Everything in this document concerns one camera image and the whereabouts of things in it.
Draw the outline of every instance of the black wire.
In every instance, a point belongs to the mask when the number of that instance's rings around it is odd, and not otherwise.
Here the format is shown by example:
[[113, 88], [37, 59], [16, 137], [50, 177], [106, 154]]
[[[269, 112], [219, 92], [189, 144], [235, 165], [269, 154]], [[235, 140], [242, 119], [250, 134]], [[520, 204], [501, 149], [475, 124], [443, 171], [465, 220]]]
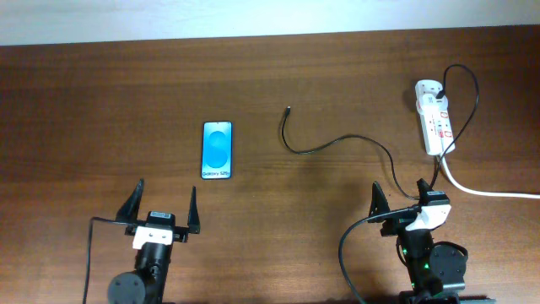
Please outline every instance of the black wire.
[[471, 71], [470, 68], [468, 68], [467, 66], [463, 65], [463, 64], [459, 64], [459, 63], [456, 63], [456, 64], [452, 64], [450, 65], [448, 68], [446, 68], [445, 70], [445, 73], [443, 75], [443, 79], [442, 79], [442, 91], [439, 92], [439, 94], [437, 94], [437, 99], [440, 99], [442, 98], [445, 94], [446, 94], [446, 74], [448, 73], [448, 70], [450, 70], [451, 68], [454, 68], [454, 67], [459, 67], [459, 68], [463, 68], [464, 70], [466, 70], [472, 77], [472, 81], [474, 81], [474, 89], [476, 90], [476, 101], [474, 103], [474, 108], [472, 109], [472, 112], [471, 112], [471, 115], [469, 116], [469, 118], [467, 119], [467, 121], [465, 122], [465, 124], [463, 125], [462, 129], [459, 131], [459, 133], [457, 134], [457, 136], [454, 138], [454, 140], [451, 142], [451, 144], [445, 149], [445, 151], [443, 152], [443, 154], [440, 156], [439, 158], [439, 163], [437, 164], [437, 167], [435, 168], [435, 170], [433, 171], [433, 178], [431, 179], [431, 183], [429, 185], [430, 188], [433, 189], [433, 186], [435, 185], [435, 182], [437, 181], [437, 176], [439, 174], [439, 171], [440, 171], [440, 163], [442, 162], [443, 158], [445, 157], [446, 155], [446, 152], [448, 151], [448, 149], [456, 143], [457, 139], [462, 136], [462, 133], [463, 131], [465, 130], [465, 128], [467, 127], [467, 125], [470, 123], [470, 121], [473, 119], [473, 116], [474, 116], [474, 112], [476, 112], [476, 109], [478, 108], [478, 102], [480, 101], [480, 88], [478, 87], [478, 80], [476, 79], [476, 76], [474, 75], [473, 71]]
[[416, 211], [415, 208], [409, 207], [404, 209], [398, 209], [394, 211], [389, 211], [384, 214], [377, 214], [377, 215], [371, 215], [369, 217], [366, 217], [365, 219], [359, 220], [356, 223], [352, 224], [346, 231], [343, 233], [343, 236], [341, 237], [341, 240], [339, 241], [339, 249], [337, 250], [337, 256], [339, 257], [339, 267], [341, 267], [341, 271], [343, 272], [343, 277], [345, 277], [345, 280], [347, 281], [348, 286], [351, 288], [351, 291], [353, 292], [356, 299], [360, 302], [360, 304], [366, 304], [365, 300], [360, 296], [358, 291], [353, 285], [353, 282], [351, 282], [351, 279], [348, 277], [347, 270], [345, 269], [345, 265], [343, 264], [343, 244], [345, 243], [345, 239], [347, 238], [348, 234], [356, 227], [358, 227], [360, 224], [364, 224], [368, 220], [375, 220], [380, 217], [393, 215], [393, 214], [399, 214], [402, 212], [411, 212]]
[[376, 140], [374, 139], [371, 139], [369, 137], [366, 137], [366, 136], [362, 136], [362, 135], [357, 135], [357, 134], [346, 134], [346, 135], [343, 135], [341, 137], [338, 137], [326, 144], [323, 144], [321, 146], [318, 146], [316, 148], [313, 148], [313, 149], [308, 149], [308, 150], [295, 150], [295, 149], [292, 149], [291, 147], [289, 147], [289, 144], [287, 144], [287, 140], [285, 139], [285, 123], [287, 122], [287, 117], [289, 117], [289, 114], [290, 114], [290, 106], [287, 107], [287, 109], [285, 110], [285, 114], [283, 116], [283, 123], [281, 125], [281, 138], [283, 139], [283, 143], [285, 144], [285, 147], [292, 153], [294, 154], [297, 154], [297, 155], [310, 155], [310, 154], [313, 154], [315, 152], [318, 152], [322, 149], [325, 149], [335, 143], [338, 143], [344, 139], [347, 139], [347, 138], [359, 138], [359, 139], [363, 139], [363, 140], [367, 140], [373, 144], [376, 144], [378, 145], [379, 147], [381, 147], [383, 150], [385, 150], [386, 154], [388, 155], [388, 158], [390, 159], [390, 167], [391, 167], [391, 174], [392, 174], [392, 177], [394, 178], [394, 182], [396, 183], [396, 186], [397, 186], [397, 189], [399, 189], [399, 191], [408, 199], [412, 199], [412, 200], [419, 200], [419, 198], [415, 198], [413, 196], [410, 196], [408, 194], [405, 193], [405, 191], [403, 191], [402, 187], [399, 185], [399, 182], [397, 182], [397, 177], [396, 177], [396, 170], [394, 169], [394, 159], [392, 158], [392, 155], [390, 154], [390, 151], [388, 151], [388, 149], [383, 146], [382, 144], [380, 144], [379, 142], [377, 142]]
[[399, 241], [399, 237], [396, 238], [396, 251], [397, 256], [399, 257], [399, 260], [402, 261], [402, 264], [407, 267], [407, 263], [405, 262], [405, 258], [402, 257], [402, 251], [399, 250], [399, 247], [401, 246], [401, 242]]
[[88, 247], [86, 249], [86, 279], [84, 280], [84, 294], [83, 294], [83, 304], [86, 303], [86, 296], [88, 295], [88, 285], [90, 281], [90, 249], [92, 247], [92, 231], [94, 229], [94, 221], [100, 221], [103, 223], [114, 224], [114, 225], [131, 225], [130, 223], [120, 222], [115, 220], [102, 219], [100, 217], [93, 217], [89, 222], [88, 229]]

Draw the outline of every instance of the white robot part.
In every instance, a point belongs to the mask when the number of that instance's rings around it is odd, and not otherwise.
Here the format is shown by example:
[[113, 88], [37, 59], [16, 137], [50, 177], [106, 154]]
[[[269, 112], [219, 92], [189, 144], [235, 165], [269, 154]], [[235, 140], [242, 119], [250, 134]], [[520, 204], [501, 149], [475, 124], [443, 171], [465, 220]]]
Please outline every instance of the white robot part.
[[449, 204], [424, 206], [422, 211], [416, 217], [416, 220], [405, 227], [406, 231], [414, 231], [417, 229], [430, 229], [443, 225], [450, 213], [451, 206]]
[[139, 226], [133, 238], [133, 249], [140, 250], [147, 242], [170, 245], [173, 241], [172, 237], [171, 230]]

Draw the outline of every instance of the blue phone screen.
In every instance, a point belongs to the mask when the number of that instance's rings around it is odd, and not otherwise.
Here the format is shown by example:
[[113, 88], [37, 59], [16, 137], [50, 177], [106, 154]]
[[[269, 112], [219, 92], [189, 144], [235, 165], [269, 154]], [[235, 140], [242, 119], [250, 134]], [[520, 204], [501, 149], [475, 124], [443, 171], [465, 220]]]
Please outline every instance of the blue phone screen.
[[231, 122], [205, 122], [202, 135], [203, 179], [230, 178], [232, 167]]

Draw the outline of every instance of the white label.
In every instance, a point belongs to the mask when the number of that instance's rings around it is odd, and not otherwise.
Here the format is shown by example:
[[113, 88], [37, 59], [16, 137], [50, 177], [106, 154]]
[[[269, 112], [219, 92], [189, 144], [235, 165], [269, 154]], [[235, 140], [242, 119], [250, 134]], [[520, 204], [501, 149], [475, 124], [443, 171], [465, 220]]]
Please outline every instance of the white label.
[[152, 211], [152, 212], [150, 212], [150, 216], [160, 217], [160, 218], [163, 218], [163, 219], [170, 219], [170, 214], [166, 214], [164, 212]]
[[135, 237], [133, 238], [133, 249], [140, 250], [147, 242], [154, 244], [170, 245], [172, 244], [172, 231], [166, 229], [150, 228], [145, 226], [137, 227], [137, 230], [135, 231]]

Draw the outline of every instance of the wooden desk surface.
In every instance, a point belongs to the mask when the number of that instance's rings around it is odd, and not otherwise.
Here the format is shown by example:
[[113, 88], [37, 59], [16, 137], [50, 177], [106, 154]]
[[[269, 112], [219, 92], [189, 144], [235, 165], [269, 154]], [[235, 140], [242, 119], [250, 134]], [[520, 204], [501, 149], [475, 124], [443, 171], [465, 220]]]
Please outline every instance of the wooden desk surface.
[[[537, 192], [540, 180], [540, 28], [408, 30], [330, 35], [136, 41], [0, 48], [0, 302], [76, 303], [88, 219], [113, 218], [146, 179], [140, 210], [184, 224], [197, 186], [202, 234], [172, 253], [165, 299], [176, 303], [296, 303], [351, 296], [338, 241], [364, 218], [371, 183], [391, 208], [409, 205], [386, 155], [350, 140], [311, 156], [285, 150], [278, 126], [307, 149], [361, 133], [392, 152], [408, 193], [429, 179], [413, 87], [468, 65], [481, 101], [450, 154], [463, 185]], [[473, 83], [448, 79], [455, 130]], [[230, 180], [200, 178], [203, 123], [235, 125]], [[540, 202], [462, 193], [445, 178], [452, 212], [434, 233], [470, 252], [463, 295], [502, 303], [540, 296]], [[362, 295], [410, 288], [394, 238], [378, 225], [352, 233], [345, 263]], [[89, 302], [132, 269], [122, 229], [94, 231]]]

